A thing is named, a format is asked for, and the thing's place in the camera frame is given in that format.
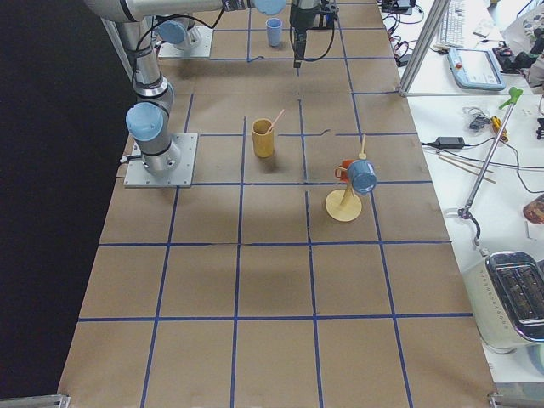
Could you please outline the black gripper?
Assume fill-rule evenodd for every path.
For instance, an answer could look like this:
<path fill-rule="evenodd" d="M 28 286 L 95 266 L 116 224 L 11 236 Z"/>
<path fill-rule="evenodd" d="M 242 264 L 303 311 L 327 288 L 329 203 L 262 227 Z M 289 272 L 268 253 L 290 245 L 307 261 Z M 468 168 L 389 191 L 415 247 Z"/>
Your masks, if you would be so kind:
<path fill-rule="evenodd" d="M 329 0 L 292 1 L 290 27 L 293 34 L 293 67 L 300 68 L 304 62 L 308 30 L 331 30 L 337 19 L 337 2 Z"/>

